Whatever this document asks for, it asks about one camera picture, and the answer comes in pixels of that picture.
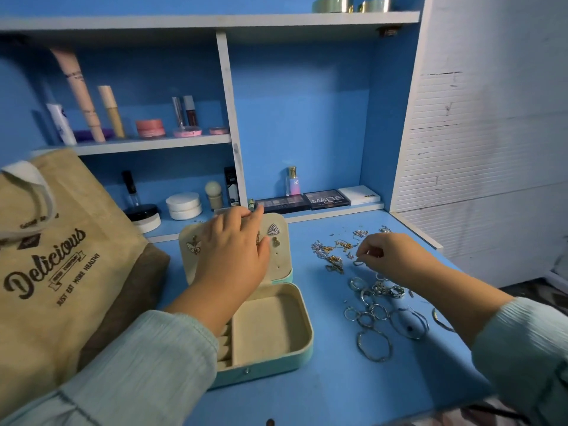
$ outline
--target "blue table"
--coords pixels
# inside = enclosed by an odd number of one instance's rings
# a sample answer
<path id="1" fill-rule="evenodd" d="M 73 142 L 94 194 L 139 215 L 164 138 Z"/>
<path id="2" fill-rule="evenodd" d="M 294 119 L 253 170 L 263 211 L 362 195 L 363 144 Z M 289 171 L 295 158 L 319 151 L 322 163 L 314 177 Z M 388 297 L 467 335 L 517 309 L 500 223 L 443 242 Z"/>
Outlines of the blue table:
<path id="1" fill-rule="evenodd" d="M 483 399 L 493 391 L 475 370 L 469 349 L 452 332 L 432 320 L 432 305 L 415 295 L 390 299 L 387 308 L 412 306 L 428 318 L 430 332 L 422 341 L 399 335 L 388 322 L 379 327 L 393 343 L 393 358 L 378 364 L 356 346 L 361 329 L 345 319 L 347 305 L 362 309 L 348 286 L 354 276 L 374 280 L 365 266 L 354 267 L 344 258 L 345 275 L 328 272 L 310 245 L 316 240 L 353 239 L 357 229 L 377 232 L 381 225 L 404 232 L 451 263 L 385 211 L 331 217 L 289 225 L 294 283 L 302 291 L 314 327 L 314 355 L 297 371 L 207 392 L 186 424 L 261 426 L 274 419 L 278 426 L 321 424 L 359 426 L 384 424 L 434 410 Z M 172 256 L 162 304 L 186 286 L 177 241 L 158 243 Z"/>

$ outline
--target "eyeshadow palette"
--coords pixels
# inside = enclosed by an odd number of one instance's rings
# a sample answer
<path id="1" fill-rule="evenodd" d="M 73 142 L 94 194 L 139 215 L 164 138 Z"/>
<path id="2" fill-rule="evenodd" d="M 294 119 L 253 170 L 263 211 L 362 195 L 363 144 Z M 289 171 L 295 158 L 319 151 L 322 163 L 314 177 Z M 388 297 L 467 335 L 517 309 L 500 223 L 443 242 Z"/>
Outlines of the eyeshadow palette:
<path id="1" fill-rule="evenodd" d="M 304 196 L 308 199 L 312 210 L 349 205 L 349 200 L 337 190 L 316 191 L 314 193 L 305 193 Z"/>
<path id="2" fill-rule="evenodd" d="M 309 210 L 309 202 L 302 194 L 256 200 L 255 204 L 256 206 L 260 204 L 263 205 L 265 214 L 268 214 L 269 212 L 289 214 L 290 212 Z"/>

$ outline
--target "pink perfume bottle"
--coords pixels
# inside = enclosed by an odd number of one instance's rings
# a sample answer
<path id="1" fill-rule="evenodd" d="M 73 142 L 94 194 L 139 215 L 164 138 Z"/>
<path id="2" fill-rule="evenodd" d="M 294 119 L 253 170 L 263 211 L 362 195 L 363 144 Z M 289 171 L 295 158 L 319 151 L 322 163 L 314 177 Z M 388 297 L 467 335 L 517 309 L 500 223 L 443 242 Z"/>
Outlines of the pink perfume bottle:
<path id="1" fill-rule="evenodd" d="M 286 183 L 286 195 L 300 194 L 300 179 L 296 175 L 296 166 L 288 167 L 288 179 Z"/>

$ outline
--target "light blue sleeve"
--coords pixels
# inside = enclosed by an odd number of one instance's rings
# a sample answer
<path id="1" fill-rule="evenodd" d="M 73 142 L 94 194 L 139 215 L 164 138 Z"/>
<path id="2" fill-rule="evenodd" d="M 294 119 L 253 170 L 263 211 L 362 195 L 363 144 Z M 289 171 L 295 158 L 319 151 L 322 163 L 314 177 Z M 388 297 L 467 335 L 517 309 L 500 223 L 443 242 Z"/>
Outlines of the light blue sleeve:
<path id="1" fill-rule="evenodd" d="M 180 425 L 215 379 L 217 349 L 197 320 L 148 311 L 82 372 L 0 425 Z"/>
<path id="2" fill-rule="evenodd" d="M 568 424 L 568 317 L 564 314 L 516 298 L 479 333 L 472 358 L 502 400 L 532 423 Z"/>

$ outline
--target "jewelry box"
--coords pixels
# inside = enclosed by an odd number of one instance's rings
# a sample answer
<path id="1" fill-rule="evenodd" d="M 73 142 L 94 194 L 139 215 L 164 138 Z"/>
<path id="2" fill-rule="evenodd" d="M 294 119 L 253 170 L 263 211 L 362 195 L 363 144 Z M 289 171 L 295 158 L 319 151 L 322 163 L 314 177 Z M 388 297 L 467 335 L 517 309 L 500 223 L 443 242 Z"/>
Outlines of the jewelry box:
<path id="1" fill-rule="evenodd" d="M 195 278 L 202 229 L 203 224 L 192 224 L 180 233 L 188 284 Z M 263 215 L 259 237 L 263 236 L 270 237 L 268 272 L 218 338 L 217 378 L 211 388 L 292 371 L 312 356 L 314 330 L 302 293 L 292 283 L 290 237 L 284 217 Z"/>

